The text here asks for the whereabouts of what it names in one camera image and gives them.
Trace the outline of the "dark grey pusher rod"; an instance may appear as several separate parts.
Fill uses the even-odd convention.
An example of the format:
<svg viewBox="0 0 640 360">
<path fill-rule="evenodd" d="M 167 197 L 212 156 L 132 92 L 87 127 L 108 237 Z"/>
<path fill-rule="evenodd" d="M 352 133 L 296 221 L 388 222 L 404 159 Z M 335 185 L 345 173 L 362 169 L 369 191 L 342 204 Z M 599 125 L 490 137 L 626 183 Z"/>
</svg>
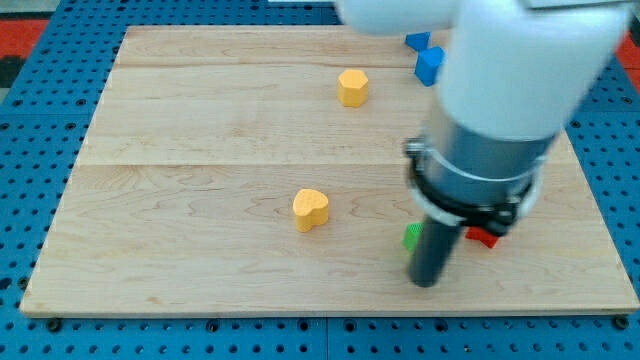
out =
<svg viewBox="0 0 640 360">
<path fill-rule="evenodd" d="M 426 217 L 408 266 L 411 281 L 420 287 L 434 286 L 460 238 L 462 227 Z"/>
</svg>

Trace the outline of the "grey cylinder black clamp mount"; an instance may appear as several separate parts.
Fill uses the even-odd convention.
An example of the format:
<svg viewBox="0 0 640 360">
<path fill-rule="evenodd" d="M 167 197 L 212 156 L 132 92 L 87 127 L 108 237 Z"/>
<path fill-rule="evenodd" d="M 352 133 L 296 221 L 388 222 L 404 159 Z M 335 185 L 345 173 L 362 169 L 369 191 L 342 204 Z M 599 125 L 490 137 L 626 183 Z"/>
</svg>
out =
<svg viewBox="0 0 640 360">
<path fill-rule="evenodd" d="M 406 141 L 408 184 L 426 218 L 427 237 L 457 237 L 464 227 L 506 235 L 531 209 L 554 136 L 506 140 L 459 124 L 439 104 Z"/>
</svg>

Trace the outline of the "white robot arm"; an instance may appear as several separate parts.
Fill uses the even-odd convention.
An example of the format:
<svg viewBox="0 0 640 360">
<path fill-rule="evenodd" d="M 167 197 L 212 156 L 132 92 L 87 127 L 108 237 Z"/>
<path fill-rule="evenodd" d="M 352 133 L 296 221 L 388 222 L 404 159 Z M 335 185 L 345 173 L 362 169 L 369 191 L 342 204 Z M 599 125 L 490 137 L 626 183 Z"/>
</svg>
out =
<svg viewBox="0 0 640 360">
<path fill-rule="evenodd" d="M 534 206 L 549 148 L 625 32 L 628 1 L 351 1 L 369 35 L 448 30 L 436 100 L 407 140 L 408 185 L 425 212 L 408 273 L 434 285 L 466 227 L 504 236 Z"/>
</svg>

